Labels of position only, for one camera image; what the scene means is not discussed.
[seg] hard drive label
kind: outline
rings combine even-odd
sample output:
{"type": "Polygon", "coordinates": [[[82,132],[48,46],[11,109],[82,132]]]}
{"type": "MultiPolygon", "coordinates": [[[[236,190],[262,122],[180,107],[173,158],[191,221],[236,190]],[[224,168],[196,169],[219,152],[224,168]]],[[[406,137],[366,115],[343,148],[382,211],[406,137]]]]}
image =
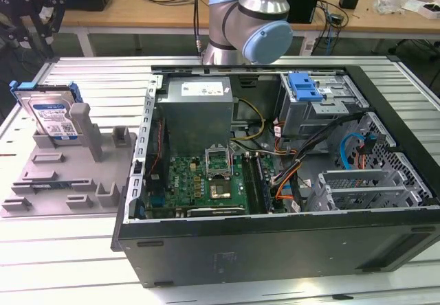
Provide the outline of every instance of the hard drive label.
{"type": "Polygon", "coordinates": [[[66,118],[67,109],[63,104],[34,104],[32,109],[50,137],[59,140],[78,138],[72,121],[66,118]]]}

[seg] blue cable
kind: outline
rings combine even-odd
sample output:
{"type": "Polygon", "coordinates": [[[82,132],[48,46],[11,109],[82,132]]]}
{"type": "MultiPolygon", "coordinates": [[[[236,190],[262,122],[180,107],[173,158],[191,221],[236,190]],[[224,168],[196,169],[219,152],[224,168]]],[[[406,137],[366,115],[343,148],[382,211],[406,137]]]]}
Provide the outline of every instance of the blue cable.
{"type": "Polygon", "coordinates": [[[325,50],[325,55],[328,56],[330,53],[330,43],[331,43],[331,25],[329,29],[329,35],[328,35],[328,42],[327,42],[327,49],[325,50]]]}
{"type": "Polygon", "coordinates": [[[349,161],[347,160],[347,154],[345,154],[345,143],[347,142],[347,140],[350,137],[358,137],[359,139],[361,139],[362,141],[365,141],[365,137],[359,133],[349,133],[348,135],[346,135],[344,137],[344,139],[342,139],[341,141],[341,146],[340,146],[340,152],[341,152],[341,160],[342,163],[344,164],[344,167],[346,170],[351,170],[351,166],[349,161]]]}

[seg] white label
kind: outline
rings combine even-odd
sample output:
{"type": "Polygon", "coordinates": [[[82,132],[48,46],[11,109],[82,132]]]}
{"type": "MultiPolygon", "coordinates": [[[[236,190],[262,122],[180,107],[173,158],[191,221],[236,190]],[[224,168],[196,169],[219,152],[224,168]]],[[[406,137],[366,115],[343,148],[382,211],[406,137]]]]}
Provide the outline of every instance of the white label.
{"type": "Polygon", "coordinates": [[[318,88],[318,92],[319,93],[332,93],[331,90],[329,88],[318,88]]]}
{"type": "Polygon", "coordinates": [[[305,179],[304,183],[305,183],[305,185],[301,184],[300,188],[311,188],[311,180],[310,179],[305,179]]]}
{"type": "Polygon", "coordinates": [[[280,126],[275,126],[274,132],[275,132],[275,137],[281,138],[281,127],[280,126]]]}
{"type": "Polygon", "coordinates": [[[78,137],[72,121],[65,117],[67,109],[63,104],[34,104],[32,109],[50,137],[59,140],[78,137]]]}
{"type": "Polygon", "coordinates": [[[51,188],[50,185],[32,185],[33,188],[51,188]]]}
{"type": "Polygon", "coordinates": [[[291,202],[291,208],[296,212],[299,213],[301,212],[301,207],[297,204],[297,202],[292,201],[291,202]]]}
{"type": "Polygon", "coordinates": [[[182,97],[223,95],[221,82],[185,82],[181,85],[182,97]]]}

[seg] aluminum table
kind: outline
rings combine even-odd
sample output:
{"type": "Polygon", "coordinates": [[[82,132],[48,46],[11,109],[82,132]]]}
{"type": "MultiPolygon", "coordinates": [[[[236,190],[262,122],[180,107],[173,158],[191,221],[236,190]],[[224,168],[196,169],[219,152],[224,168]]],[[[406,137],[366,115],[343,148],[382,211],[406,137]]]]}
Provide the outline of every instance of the aluminum table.
{"type": "MultiPolygon", "coordinates": [[[[78,83],[103,133],[137,132],[151,65],[195,65],[193,57],[62,58],[40,84],[78,83]]],[[[359,65],[440,163],[440,102],[402,63],[386,57],[285,57],[282,65],[359,65]]],[[[0,127],[0,201],[10,194],[34,142],[17,105],[0,127]]],[[[114,215],[0,219],[2,304],[436,304],[440,244],[392,273],[143,289],[124,253],[110,250],[114,215]],[[352,300],[341,300],[346,295],[352,300]]]]}

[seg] desk leg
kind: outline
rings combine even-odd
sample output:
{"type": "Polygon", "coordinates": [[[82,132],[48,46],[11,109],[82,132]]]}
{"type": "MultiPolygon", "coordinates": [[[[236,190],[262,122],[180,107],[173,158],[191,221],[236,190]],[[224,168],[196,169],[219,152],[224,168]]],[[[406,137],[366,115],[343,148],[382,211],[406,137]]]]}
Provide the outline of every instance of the desk leg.
{"type": "Polygon", "coordinates": [[[133,35],[133,39],[135,41],[135,50],[138,51],[142,51],[142,43],[140,41],[140,35],[139,34],[134,34],[133,35]]]}
{"type": "Polygon", "coordinates": [[[379,51],[380,47],[382,46],[382,43],[384,42],[384,39],[378,39],[376,41],[376,44],[374,44],[373,48],[371,49],[371,53],[376,54],[377,51],[379,51]]]}
{"type": "Polygon", "coordinates": [[[304,39],[302,40],[300,56],[311,56],[317,38],[316,34],[305,34],[304,39]]]}
{"type": "Polygon", "coordinates": [[[84,57],[88,58],[91,56],[96,56],[95,51],[91,46],[89,32],[87,31],[87,28],[80,28],[76,32],[76,35],[78,37],[78,40],[80,41],[82,54],[84,55],[84,57]]]}

